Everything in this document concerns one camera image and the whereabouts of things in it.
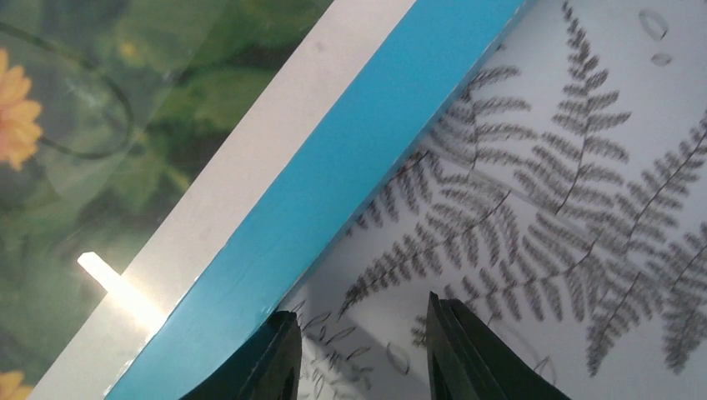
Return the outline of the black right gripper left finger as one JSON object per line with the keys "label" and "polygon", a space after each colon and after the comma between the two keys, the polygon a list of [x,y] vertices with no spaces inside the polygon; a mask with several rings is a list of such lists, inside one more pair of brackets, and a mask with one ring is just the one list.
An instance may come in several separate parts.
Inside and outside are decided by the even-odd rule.
{"label": "black right gripper left finger", "polygon": [[184,399],[295,399],[302,362],[297,314],[273,313],[257,332]]}

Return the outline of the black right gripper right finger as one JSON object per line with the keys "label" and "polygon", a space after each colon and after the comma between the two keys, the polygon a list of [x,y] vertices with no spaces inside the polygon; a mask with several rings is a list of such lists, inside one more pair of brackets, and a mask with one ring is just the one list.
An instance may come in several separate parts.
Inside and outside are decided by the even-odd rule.
{"label": "black right gripper right finger", "polygon": [[429,294],[425,342],[432,399],[569,399],[458,299]]}

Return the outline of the sunflower photo print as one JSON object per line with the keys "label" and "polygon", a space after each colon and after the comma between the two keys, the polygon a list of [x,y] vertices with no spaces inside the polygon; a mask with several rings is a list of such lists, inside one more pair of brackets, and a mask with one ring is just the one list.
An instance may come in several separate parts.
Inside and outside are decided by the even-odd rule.
{"label": "sunflower photo print", "polygon": [[327,1],[1,4],[1,374],[34,388]]}

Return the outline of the wooden picture frame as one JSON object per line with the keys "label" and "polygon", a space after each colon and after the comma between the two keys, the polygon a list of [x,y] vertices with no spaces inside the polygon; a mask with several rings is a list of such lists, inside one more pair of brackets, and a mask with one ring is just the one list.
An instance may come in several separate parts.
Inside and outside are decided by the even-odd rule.
{"label": "wooden picture frame", "polygon": [[527,1],[417,1],[112,389],[177,399],[243,346],[368,206]]}

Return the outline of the white mat board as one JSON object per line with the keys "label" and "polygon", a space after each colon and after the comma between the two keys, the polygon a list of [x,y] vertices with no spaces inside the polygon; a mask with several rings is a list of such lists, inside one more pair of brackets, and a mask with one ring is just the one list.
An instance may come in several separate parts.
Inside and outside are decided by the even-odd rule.
{"label": "white mat board", "polygon": [[101,399],[411,8],[335,1],[32,391]]}

